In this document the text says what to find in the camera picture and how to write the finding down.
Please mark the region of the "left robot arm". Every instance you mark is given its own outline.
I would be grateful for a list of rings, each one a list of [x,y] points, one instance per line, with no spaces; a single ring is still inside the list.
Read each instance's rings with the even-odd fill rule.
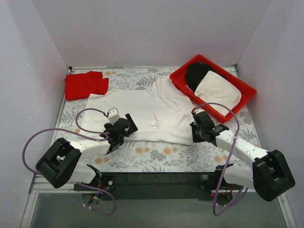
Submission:
[[[91,190],[98,189],[102,174],[84,160],[116,151],[124,143],[125,137],[138,131],[129,114],[104,126],[108,138],[71,142],[64,138],[57,139],[37,162],[36,170],[54,188],[60,188],[68,182],[81,182]]]

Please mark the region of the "white t shirt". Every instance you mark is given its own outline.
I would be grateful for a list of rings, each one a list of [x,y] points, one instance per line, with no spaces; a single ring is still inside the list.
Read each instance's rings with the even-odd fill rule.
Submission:
[[[128,140],[193,145],[190,126],[193,107],[168,77],[157,79],[150,90],[111,89],[105,95],[89,96],[80,132],[96,138],[96,132],[104,131],[108,122],[98,111],[117,108],[121,117],[130,114],[138,127]]]

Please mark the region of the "red folded t shirt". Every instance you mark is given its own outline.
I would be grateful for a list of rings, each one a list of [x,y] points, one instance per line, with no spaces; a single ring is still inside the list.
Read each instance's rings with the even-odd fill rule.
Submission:
[[[68,101],[85,99],[91,94],[105,95],[109,88],[109,78],[96,71],[66,75],[65,83],[65,99]]]

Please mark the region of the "cream folded t shirt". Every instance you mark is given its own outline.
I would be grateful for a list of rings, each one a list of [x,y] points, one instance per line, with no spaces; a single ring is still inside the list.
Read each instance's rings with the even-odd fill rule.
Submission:
[[[206,103],[222,104],[230,110],[239,104],[242,97],[234,85],[213,71],[207,72],[194,94]]]

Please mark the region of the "black t shirt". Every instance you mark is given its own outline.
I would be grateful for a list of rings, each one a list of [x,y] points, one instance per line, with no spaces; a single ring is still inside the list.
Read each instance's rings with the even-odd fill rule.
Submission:
[[[204,62],[197,62],[188,65],[185,79],[192,92],[195,92],[198,85],[209,71],[216,73],[215,69]]]

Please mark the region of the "red plastic bin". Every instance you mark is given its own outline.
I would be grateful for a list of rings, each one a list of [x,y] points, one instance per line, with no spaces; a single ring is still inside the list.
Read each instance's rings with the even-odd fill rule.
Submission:
[[[216,73],[221,76],[224,76],[232,85],[234,85],[240,92],[241,92],[241,100],[238,105],[232,109],[233,114],[237,114],[256,94],[256,89],[252,88],[245,82],[241,81],[236,76],[233,76],[228,71],[224,70],[222,67],[218,66],[217,64],[213,63],[211,60],[207,59],[201,54],[197,54],[192,59],[190,59],[187,63],[183,66],[178,68],[175,72],[170,75],[170,80],[174,84],[174,86],[180,90],[183,94],[189,97],[191,101],[193,101],[197,105],[203,105],[203,109],[208,112],[209,115],[214,117],[220,123],[225,123],[229,121],[233,115],[227,114],[223,116],[218,111],[216,111],[212,106],[205,104],[205,102],[195,96],[194,92],[188,88],[188,82],[186,81],[186,73],[188,71],[188,65],[202,62],[206,63],[211,66]]]

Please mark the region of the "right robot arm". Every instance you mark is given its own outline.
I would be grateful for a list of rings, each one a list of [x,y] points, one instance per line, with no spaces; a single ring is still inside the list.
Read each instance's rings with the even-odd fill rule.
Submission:
[[[208,142],[223,150],[232,150],[232,154],[249,167],[242,169],[232,163],[227,168],[217,166],[211,181],[219,188],[225,189],[232,184],[246,187],[271,202],[295,186],[295,179],[282,152],[261,149],[236,137],[228,127],[215,125],[202,109],[191,114],[194,121],[190,126],[195,143]]]

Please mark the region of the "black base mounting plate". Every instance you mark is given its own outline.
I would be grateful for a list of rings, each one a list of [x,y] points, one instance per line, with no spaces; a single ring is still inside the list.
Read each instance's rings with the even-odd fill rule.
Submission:
[[[217,172],[104,172],[90,183],[118,200],[212,200]]]

